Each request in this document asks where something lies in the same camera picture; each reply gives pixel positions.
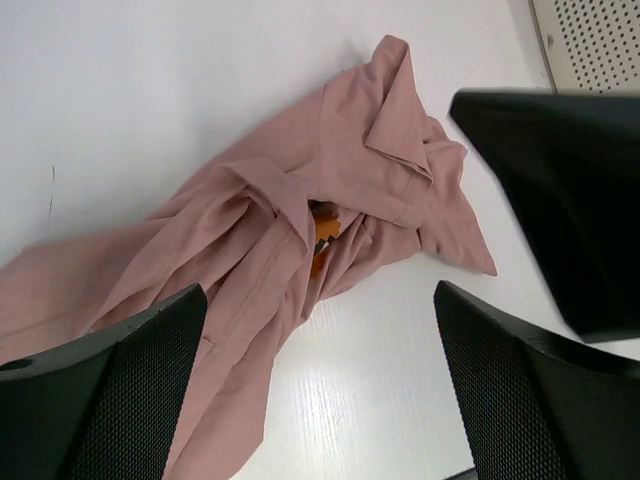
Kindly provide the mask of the dusty pink graphic t-shirt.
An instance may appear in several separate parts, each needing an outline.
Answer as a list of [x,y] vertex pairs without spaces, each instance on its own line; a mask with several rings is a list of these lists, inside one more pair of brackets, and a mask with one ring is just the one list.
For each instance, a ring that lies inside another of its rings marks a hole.
[[417,253],[495,275],[409,45],[221,152],[142,222],[25,249],[1,271],[1,358],[78,338],[199,284],[204,329],[164,477],[228,479],[260,445],[274,359],[321,300]]

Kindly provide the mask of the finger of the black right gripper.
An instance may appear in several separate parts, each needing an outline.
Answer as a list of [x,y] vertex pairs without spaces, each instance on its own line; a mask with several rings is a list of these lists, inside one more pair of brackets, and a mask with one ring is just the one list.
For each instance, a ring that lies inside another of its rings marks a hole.
[[639,99],[461,90],[450,117],[497,177],[567,326],[639,335]]

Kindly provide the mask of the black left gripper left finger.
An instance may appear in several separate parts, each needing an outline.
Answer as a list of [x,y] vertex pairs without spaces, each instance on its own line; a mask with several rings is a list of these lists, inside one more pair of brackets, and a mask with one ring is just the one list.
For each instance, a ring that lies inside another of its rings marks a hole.
[[4,479],[160,479],[207,311],[191,285],[1,367]]

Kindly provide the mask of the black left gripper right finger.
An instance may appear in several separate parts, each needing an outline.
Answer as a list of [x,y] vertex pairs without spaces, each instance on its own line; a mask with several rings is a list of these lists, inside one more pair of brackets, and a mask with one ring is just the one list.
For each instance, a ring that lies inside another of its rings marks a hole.
[[439,335],[479,479],[636,479],[639,364],[448,281]]

